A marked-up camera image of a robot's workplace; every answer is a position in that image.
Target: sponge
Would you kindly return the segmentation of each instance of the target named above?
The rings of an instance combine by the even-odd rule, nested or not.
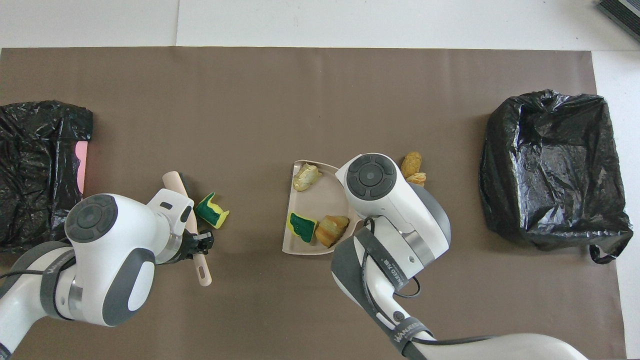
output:
[[[298,235],[305,243],[311,242],[311,238],[314,235],[314,231],[316,230],[317,225],[317,221],[301,217],[294,212],[290,212],[289,216],[287,217],[287,227],[289,228],[289,230],[291,230],[292,233]]]
[[[227,215],[229,215],[229,210],[224,211],[220,208],[219,205],[213,203],[213,197],[216,196],[216,193],[210,193],[200,201],[198,206],[193,210],[196,215],[205,220],[215,229],[219,229],[222,226],[222,223],[225,222]]]

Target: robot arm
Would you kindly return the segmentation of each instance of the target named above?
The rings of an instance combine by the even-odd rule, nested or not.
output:
[[[449,219],[423,188],[408,184],[382,154],[353,158],[336,172],[349,203],[370,225],[338,244],[332,274],[409,359],[583,360],[570,345],[543,335],[437,341],[393,298],[451,242]]]
[[[185,232],[192,208],[191,199],[167,189],[147,205],[99,194],[74,206],[65,222],[70,244],[27,251],[0,288],[0,359],[45,316],[104,326],[128,320],[148,297],[155,265],[211,248],[210,234]]]

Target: brown mat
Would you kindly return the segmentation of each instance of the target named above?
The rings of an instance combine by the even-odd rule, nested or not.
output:
[[[488,115],[507,97],[595,93],[573,51],[288,48],[3,49],[0,103],[57,99],[95,114],[86,193],[148,201],[179,170],[231,214],[207,258],[157,268],[147,305],[109,329],[40,320],[19,359],[399,359],[342,294],[331,255],[282,253],[291,167],[423,154],[451,250],[401,303],[437,338],[537,332],[592,359],[625,357],[616,269],[487,230],[477,170]],[[15,257],[3,255],[9,265]]]

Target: plastic tray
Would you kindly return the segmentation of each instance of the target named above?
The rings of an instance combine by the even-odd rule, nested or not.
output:
[[[320,170],[322,176],[303,192],[297,192],[293,188],[293,177],[305,164],[315,165]],[[349,218],[347,229],[338,242],[353,235],[354,230],[360,222],[360,217],[356,211],[349,206],[347,197],[344,195],[344,188],[335,177],[338,168],[331,165],[318,163],[310,160],[298,160],[293,163],[291,181],[289,183],[289,207],[285,214],[284,240],[282,251],[292,255],[322,255],[333,252],[335,245],[327,249],[316,239],[311,239],[310,243],[305,243],[299,236],[294,235],[287,227],[286,216],[290,212],[295,212],[307,218],[313,218],[320,222],[325,215],[341,215]]]

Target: black plastic bag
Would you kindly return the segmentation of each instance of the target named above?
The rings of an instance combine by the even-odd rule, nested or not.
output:
[[[0,251],[65,237],[67,213],[82,200],[76,145],[92,131],[93,113],[78,106],[0,106]]]
[[[589,245],[604,264],[633,235],[600,96],[545,90],[504,101],[487,123],[479,182],[487,226],[507,240],[540,250]]]

